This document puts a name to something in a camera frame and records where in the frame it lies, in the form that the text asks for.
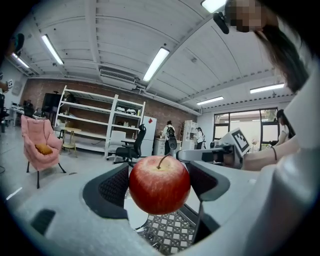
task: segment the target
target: orange cushion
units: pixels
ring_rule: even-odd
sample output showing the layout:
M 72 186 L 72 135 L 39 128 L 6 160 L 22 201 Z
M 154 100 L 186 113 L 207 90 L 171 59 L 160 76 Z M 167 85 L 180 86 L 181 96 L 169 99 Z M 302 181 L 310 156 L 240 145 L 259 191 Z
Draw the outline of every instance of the orange cushion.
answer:
M 42 155 L 49 155 L 52 153 L 52 149 L 47 146 L 46 144 L 36 144 L 35 148 L 42 154 Z

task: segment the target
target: white refrigerator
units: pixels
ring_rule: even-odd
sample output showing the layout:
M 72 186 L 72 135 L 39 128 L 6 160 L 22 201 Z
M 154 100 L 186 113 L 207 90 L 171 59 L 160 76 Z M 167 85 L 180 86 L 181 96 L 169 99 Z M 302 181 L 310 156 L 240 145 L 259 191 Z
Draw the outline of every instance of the white refrigerator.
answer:
M 157 119 L 149 116 L 144 116 L 142 123 L 146 128 L 146 132 L 141 144 L 141 156 L 149 157 L 152 155 L 152 149 L 154 146 Z

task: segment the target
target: white ceiling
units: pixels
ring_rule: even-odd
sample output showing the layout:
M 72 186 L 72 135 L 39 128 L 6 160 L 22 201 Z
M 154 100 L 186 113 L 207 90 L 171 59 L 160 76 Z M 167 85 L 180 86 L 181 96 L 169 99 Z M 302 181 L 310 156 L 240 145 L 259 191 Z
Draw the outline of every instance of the white ceiling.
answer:
M 253 33 L 231 29 L 223 34 L 201 1 L 44 0 L 17 29 L 25 35 L 21 58 L 34 71 L 29 76 L 102 83 L 99 70 L 107 67 L 142 81 L 165 47 L 170 51 L 165 63 L 149 83 L 140 84 L 148 93 L 205 111 L 250 100 L 289 99 L 287 88 L 276 90 L 275 98 L 272 91 L 250 94 L 252 88 L 283 80 Z M 53 66 L 41 40 L 44 34 L 64 65 Z M 197 105 L 219 96 L 224 100 Z

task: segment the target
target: apple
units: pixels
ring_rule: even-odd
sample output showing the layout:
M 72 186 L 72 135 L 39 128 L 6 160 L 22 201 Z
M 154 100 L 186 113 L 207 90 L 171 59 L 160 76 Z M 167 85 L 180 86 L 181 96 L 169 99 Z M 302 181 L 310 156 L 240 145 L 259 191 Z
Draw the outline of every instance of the apple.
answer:
M 130 173 L 130 195 L 146 213 L 172 213 L 181 208 L 188 198 L 189 172 L 180 161 L 168 155 L 143 158 Z

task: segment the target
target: window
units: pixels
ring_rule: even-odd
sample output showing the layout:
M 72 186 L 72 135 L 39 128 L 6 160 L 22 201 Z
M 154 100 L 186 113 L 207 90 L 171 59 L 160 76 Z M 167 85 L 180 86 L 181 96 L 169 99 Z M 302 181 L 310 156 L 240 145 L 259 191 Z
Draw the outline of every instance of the window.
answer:
M 277 141 L 277 108 L 221 113 L 214 115 L 213 140 L 219 140 L 228 132 L 240 128 L 251 143 L 251 152 L 265 149 L 270 141 Z

